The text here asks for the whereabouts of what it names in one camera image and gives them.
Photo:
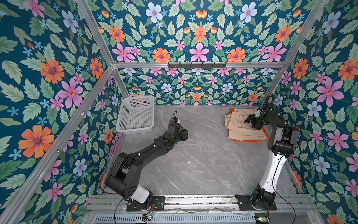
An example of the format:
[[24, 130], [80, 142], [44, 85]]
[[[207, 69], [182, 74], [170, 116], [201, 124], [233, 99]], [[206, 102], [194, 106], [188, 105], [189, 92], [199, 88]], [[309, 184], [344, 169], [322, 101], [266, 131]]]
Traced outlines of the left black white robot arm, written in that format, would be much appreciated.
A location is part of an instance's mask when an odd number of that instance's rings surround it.
[[109, 168], [104, 185], [124, 199], [132, 199], [143, 205], [151, 204], [152, 192], [139, 184], [143, 168], [169, 153], [178, 142], [187, 139], [188, 131], [183, 128], [179, 119], [172, 118], [167, 131], [151, 145], [135, 153], [119, 154]]

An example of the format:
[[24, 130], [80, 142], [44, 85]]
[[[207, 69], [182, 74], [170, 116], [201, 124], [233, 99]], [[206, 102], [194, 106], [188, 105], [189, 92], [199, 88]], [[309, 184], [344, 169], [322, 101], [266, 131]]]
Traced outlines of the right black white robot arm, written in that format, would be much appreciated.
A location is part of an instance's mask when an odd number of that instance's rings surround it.
[[274, 205], [277, 183], [284, 164], [296, 149], [299, 129], [289, 125], [280, 112], [273, 109], [272, 103], [264, 103], [253, 115], [249, 115], [245, 123], [254, 129], [271, 126], [268, 139], [270, 150], [268, 164], [257, 187], [251, 196], [251, 205], [256, 210], [270, 208]]

